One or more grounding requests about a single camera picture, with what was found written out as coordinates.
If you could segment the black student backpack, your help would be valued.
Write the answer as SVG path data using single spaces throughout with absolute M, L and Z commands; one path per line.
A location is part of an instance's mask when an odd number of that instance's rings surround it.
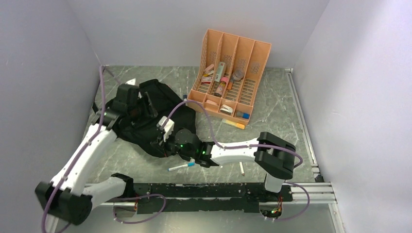
M 168 157 L 153 143 L 161 135 L 157 127 L 158 121 L 166 116 L 174 121 L 174 135 L 181 129 L 188 129 L 196 134 L 196 112 L 186 106 L 183 100 L 166 84 L 152 79 L 141 83 L 139 86 L 142 115 L 125 128 L 112 128 L 116 136 L 124 141 L 136 144 L 146 153 L 154 157 Z M 144 112 L 143 93 L 147 92 L 158 112 L 157 117 L 146 117 Z

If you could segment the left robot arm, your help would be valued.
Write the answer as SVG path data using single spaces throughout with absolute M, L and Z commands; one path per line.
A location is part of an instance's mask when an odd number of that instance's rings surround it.
M 35 194 L 47 215 L 80 225 L 98 205 L 114 198 L 123 202 L 136 197 L 133 178 L 115 173 L 104 182 L 85 187 L 106 148 L 133 121 L 157 117 L 148 92 L 121 84 L 115 98 L 96 112 L 76 152 L 49 183 L 40 182 Z

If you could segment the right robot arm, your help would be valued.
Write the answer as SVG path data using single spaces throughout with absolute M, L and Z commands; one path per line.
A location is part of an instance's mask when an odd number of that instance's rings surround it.
M 269 132 L 261 132 L 258 138 L 249 141 L 219 143 L 202 141 L 191 131 L 181 129 L 171 136 L 162 132 L 153 145 L 166 156 L 177 154 L 206 168 L 254 162 L 266 172 L 262 195 L 268 201 L 279 197 L 283 183 L 293 177 L 294 169 L 300 165 L 295 159 L 302 162 L 293 144 Z

